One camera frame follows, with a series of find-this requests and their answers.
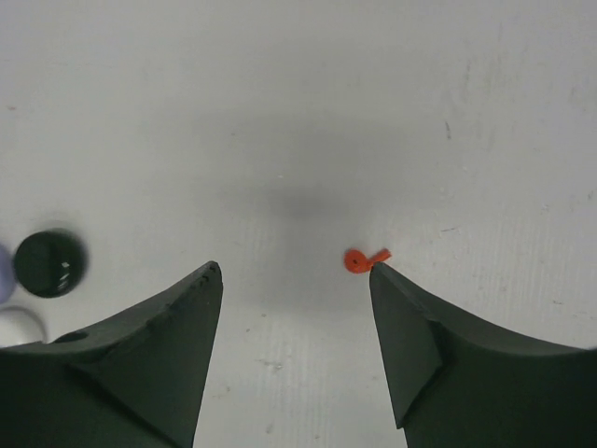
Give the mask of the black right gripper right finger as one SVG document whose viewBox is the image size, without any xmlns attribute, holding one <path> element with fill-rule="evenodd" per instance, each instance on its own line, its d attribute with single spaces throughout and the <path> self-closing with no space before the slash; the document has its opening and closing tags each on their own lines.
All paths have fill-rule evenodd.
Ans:
<svg viewBox="0 0 597 448">
<path fill-rule="evenodd" d="M 369 277 L 396 426 L 410 447 L 592 447 L 596 353 L 499 327 L 386 264 Z"/>
</svg>

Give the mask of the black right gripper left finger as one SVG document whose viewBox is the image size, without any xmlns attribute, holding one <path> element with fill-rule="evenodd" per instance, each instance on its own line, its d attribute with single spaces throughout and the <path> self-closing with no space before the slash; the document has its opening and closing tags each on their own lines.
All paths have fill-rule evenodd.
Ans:
<svg viewBox="0 0 597 448">
<path fill-rule="evenodd" d="M 5 447 L 189 447 L 223 298 L 217 263 L 52 343 L 1 352 Z"/>
</svg>

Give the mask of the white round charging case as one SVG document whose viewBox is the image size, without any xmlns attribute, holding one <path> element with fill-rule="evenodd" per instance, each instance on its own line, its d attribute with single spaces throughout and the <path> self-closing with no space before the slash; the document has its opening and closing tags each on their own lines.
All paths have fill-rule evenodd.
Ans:
<svg viewBox="0 0 597 448">
<path fill-rule="evenodd" d="M 33 312 L 20 308 L 3 308 L 0 312 L 0 347 L 45 343 L 47 332 L 42 320 Z"/>
</svg>

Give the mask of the orange earbud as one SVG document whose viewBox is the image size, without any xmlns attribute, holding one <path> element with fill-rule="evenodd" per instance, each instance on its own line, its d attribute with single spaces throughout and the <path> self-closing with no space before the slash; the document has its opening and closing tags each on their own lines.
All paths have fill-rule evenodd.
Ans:
<svg viewBox="0 0 597 448">
<path fill-rule="evenodd" d="M 380 250 L 370 257 L 367 257 L 362 251 L 356 248 L 351 248 L 345 252 L 343 264 L 345 269 L 350 273 L 368 273 L 376 263 L 385 262 L 391 257 L 392 253 L 387 248 Z"/>
</svg>

